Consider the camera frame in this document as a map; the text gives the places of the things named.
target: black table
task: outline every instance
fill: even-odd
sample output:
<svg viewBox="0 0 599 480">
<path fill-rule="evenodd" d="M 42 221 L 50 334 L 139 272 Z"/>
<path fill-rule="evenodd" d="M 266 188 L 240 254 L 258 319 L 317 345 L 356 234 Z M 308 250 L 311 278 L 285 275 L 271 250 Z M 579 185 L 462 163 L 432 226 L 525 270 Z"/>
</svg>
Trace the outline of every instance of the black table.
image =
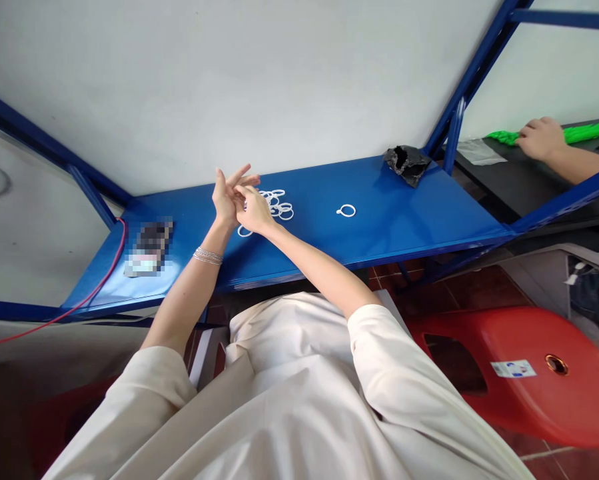
<svg viewBox="0 0 599 480">
<path fill-rule="evenodd" d="M 565 127 L 598 122 L 599 120 L 583 121 Z M 493 165 L 473 165 L 457 152 L 456 166 L 486 192 L 488 201 L 484 202 L 487 203 L 484 206 L 499 221 L 512 223 L 519 220 L 571 188 L 569 182 L 545 164 L 529 158 L 521 148 L 509 147 L 489 138 L 484 139 L 484 142 L 508 161 Z M 573 143 L 572 146 L 593 151 L 599 146 L 599 138 Z M 599 225 L 599 199 L 561 216 L 532 234 L 548 235 L 596 225 Z"/>
</svg>

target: person's hand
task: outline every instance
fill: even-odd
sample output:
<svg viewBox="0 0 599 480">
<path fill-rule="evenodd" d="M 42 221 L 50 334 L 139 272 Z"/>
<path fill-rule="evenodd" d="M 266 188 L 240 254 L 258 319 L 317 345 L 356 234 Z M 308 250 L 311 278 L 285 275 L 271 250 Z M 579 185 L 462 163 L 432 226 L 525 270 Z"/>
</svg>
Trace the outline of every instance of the person's hand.
<svg viewBox="0 0 599 480">
<path fill-rule="evenodd" d="M 268 202 L 255 188 L 237 185 L 235 190 L 240 194 L 235 197 L 237 220 L 245 229 L 265 235 L 271 227 L 277 225 L 271 215 Z M 244 199 L 246 199 L 246 210 L 244 210 Z"/>
<path fill-rule="evenodd" d="M 550 117 L 530 120 L 519 130 L 519 138 L 515 140 L 515 144 L 519 145 L 527 156 L 542 162 L 553 160 L 568 148 L 561 125 Z"/>
<path fill-rule="evenodd" d="M 259 175 L 243 176 L 250 168 L 250 163 L 244 165 L 227 180 L 224 177 L 224 173 L 220 169 L 217 169 L 217 180 L 215 181 L 215 190 L 213 191 L 213 203 L 215 204 L 215 210 L 217 211 L 217 221 L 228 227 L 235 228 L 239 224 L 237 216 L 235 215 L 235 187 L 250 186 L 252 188 L 252 185 L 259 185 L 261 183 Z"/>
</svg>

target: green object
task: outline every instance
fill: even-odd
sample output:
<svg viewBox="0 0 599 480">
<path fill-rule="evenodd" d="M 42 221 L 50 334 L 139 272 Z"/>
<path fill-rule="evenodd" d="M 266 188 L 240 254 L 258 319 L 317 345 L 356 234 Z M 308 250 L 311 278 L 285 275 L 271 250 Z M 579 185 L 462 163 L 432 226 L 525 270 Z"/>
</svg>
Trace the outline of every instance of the green object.
<svg viewBox="0 0 599 480">
<path fill-rule="evenodd" d="M 501 143 L 513 146 L 514 141 L 519 138 L 519 133 L 499 130 L 492 132 L 491 134 L 487 135 L 487 137 L 494 138 Z M 583 140 L 590 140 L 597 137 L 599 137 L 599 123 L 581 125 L 579 127 L 568 127 L 567 129 L 564 129 L 564 138 L 567 144 L 576 143 Z"/>
</svg>

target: sleeve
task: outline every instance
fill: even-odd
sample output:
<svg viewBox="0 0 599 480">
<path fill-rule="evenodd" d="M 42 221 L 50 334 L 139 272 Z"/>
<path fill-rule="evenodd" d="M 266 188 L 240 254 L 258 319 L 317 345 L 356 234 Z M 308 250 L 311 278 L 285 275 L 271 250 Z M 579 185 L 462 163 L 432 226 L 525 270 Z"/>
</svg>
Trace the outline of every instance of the sleeve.
<svg viewBox="0 0 599 480">
<path fill-rule="evenodd" d="M 176 351 L 138 351 L 43 480 L 112 477 L 195 393 Z"/>
<path fill-rule="evenodd" d="M 354 367 L 391 443 L 416 431 L 488 478 L 533 478 L 503 439 L 466 403 L 390 311 L 365 305 L 348 320 Z"/>
</svg>

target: black bag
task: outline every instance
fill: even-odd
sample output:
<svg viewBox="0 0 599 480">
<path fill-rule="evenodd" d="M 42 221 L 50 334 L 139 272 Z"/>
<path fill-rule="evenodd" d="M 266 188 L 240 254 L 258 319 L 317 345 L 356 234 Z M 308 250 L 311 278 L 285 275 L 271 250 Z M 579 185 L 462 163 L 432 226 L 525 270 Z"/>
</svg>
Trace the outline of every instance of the black bag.
<svg viewBox="0 0 599 480">
<path fill-rule="evenodd" d="M 388 149 L 384 154 L 384 160 L 390 169 L 402 177 L 412 188 L 417 188 L 419 179 L 432 161 L 420 149 L 408 145 Z"/>
</svg>

